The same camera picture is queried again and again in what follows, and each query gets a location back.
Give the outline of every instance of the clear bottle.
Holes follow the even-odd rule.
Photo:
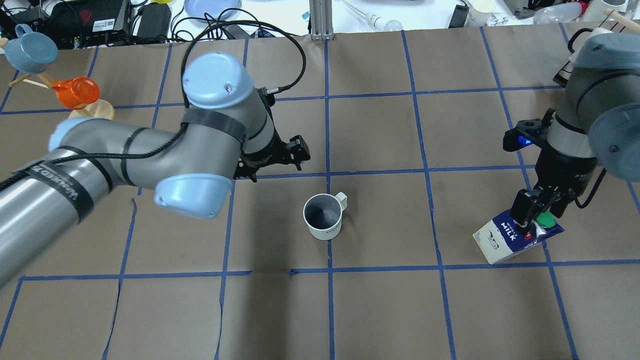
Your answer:
[[[554,24],[557,22],[568,22],[582,15],[586,8],[587,4],[582,1],[549,6],[538,10],[536,14],[533,15],[533,23]]]

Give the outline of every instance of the black electronic device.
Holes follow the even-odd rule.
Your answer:
[[[58,49],[75,49],[123,39],[131,33],[129,0],[66,1],[56,4],[45,34]]]
[[[142,6],[138,10],[138,15],[140,15],[140,25],[136,32],[137,37],[146,39],[145,44],[166,42],[161,38],[166,36],[171,21],[171,9],[167,4],[151,3]]]
[[[469,7],[456,5],[456,9],[453,10],[453,16],[449,23],[449,29],[451,28],[464,28],[467,23],[467,16],[469,15]]]

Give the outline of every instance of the metal bracket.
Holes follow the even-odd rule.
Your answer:
[[[311,39],[333,40],[332,0],[309,0]]]

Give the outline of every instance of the black phone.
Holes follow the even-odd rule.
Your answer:
[[[463,5],[456,5],[456,9],[453,10],[451,16],[451,22],[449,23],[449,29],[451,28],[464,28],[467,23],[467,16],[469,15],[469,7]]]

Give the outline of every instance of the green cap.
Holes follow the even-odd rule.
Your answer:
[[[556,225],[554,216],[551,215],[550,211],[545,211],[544,213],[541,213],[540,215],[538,215],[536,222],[538,223],[538,225],[547,229],[549,227],[554,227]]]

